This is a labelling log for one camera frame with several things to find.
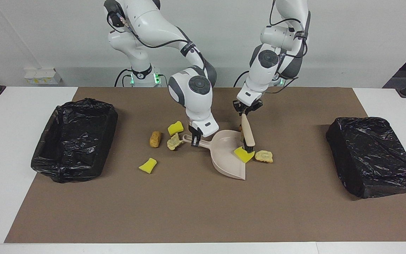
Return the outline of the notched yellow sponge piece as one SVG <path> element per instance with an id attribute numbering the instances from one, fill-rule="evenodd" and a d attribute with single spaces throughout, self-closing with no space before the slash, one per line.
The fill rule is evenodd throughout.
<path id="1" fill-rule="evenodd" d="M 169 135 L 172 137 L 176 135 L 177 133 L 183 132 L 184 131 L 184 126 L 181 121 L 177 121 L 167 128 Z"/>

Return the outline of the pale paper ball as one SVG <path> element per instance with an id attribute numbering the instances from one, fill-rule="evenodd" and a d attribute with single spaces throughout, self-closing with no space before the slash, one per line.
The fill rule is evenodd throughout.
<path id="1" fill-rule="evenodd" d="M 177 147 L 179 147 L 183 143 L 184 141 L 179 137 L 179 134 L 176 133 L 167 141 L 167 147 L 171 151 L 174 151 Z"/>

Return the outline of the beige hand brush black bristles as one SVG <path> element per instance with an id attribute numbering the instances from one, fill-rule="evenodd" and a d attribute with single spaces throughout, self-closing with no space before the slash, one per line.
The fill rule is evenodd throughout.
<path id="1" fill-rule="evenodd" d="M 245 113 L 241 114 L 241 127 L 243 148 L 247 153 L 252 153 L 255 147 L 255 140 L 250 123 Z"/>

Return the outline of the beige plastic dustpan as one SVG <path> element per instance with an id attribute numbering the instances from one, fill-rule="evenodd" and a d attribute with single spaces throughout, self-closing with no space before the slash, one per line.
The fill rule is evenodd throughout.
<path id="1" fill-rule="evenodd" d="M 241 132 L 234 130 L 221 130 L 213 136 L 212 140 L 201 139 L 198 146 L 210 151 L 214 168 L 221 174 L 237 180 L 246 180 L 246 164 L 234 153 L 241 147 Z"/>

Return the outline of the brown bread roll toy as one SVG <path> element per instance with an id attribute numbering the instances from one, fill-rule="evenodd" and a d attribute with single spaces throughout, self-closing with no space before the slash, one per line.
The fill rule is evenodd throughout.
<path id="1" fill-rule="evenodd" d="M 149 145 L 152 148 L 158 148 L 160 146 L 161 139 L 162 139 L 162 132 L 153 131 L 151 134 L 151 137 L 149 139 Z"/>

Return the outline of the yellow sponge green backing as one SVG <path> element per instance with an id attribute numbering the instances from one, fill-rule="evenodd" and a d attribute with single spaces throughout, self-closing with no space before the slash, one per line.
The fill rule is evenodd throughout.
<path id="1" fill-rule="evenodd" d="M 255 151 L 252 152 L 248 152 L 246 151 L 246 149 L 244 149 L 243 147 L 238 147 L 234 150 L 234 154 L 243 162 L 243 163 L 247 163 L 248 161 L 250 161 L 254 155 L 255 155 Z"/>

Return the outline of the pale food piece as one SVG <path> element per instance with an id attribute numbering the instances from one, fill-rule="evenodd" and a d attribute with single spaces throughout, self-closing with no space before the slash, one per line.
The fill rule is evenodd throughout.
<path id="1" fill-rule="evenodd" d="M 254 155 L 256 161 L 273 163 L 273 154 L 271 151 L 261 150 L 255 153 Z"/>

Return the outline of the small yellow sponge piece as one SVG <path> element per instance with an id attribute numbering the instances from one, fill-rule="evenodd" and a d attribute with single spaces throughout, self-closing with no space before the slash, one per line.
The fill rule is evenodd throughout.
<path id="1" fill-rule="evenodd" d="M 142 164 L 141 166 L 138 167 L 138 169 L 140 169 L 143 172 L 146 172 L 148 174 L 151 174 L 154 167 L 157 165 L 157 160 L 153 159 L 153 158 L 149 158 L 147 160 L 147 162 L 145 162 L 144 164 Z"/>

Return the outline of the black bag lined bin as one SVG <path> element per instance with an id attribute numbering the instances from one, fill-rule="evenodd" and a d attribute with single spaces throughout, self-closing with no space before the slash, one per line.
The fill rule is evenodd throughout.
<path id="1" fill-rule="evenodd" d="M 406 193 L 406 151 L 387 120 L 338 117 L 326 140 L 350 194 L 366 199 Z"/>
<path id="2" fill-rule="evenodd" d="M 57 183 L 99 177 L 108 157 L 118 113 L 106 102 L 85 98 L 57 106 L 35 148 L 30 166 Z"/>

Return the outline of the brown paper table mat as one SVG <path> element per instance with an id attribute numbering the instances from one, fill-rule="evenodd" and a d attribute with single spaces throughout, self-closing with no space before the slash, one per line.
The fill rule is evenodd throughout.
<path id="1" fill-rule="evenodd" d="M 167 127 L 186 120 L 167 89 L 79 88 L 73 100 L 84 98 L 118 113 L 103 173 L 36 175 L 6 243 L 406 241 L 406 194 L 357 198 L 337 176 L 325 135 L 337 117 L 366 117 L 352 89 L 266 94 L 248 119 L 273 163 L 251 160 L 244 181 L 217 172 L 205 148 L 166 147 Z M 138 169 L 149 158 L 151 174 Z"/>

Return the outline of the white wall socket box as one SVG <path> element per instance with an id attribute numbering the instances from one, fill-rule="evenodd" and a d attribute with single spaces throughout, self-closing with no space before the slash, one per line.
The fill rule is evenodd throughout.
<path id="1" fill-rule="evenodd" d="M 62 81 L 55 68 L 24 69 L 24 79 L 30 85 L 58 85 Z"/>

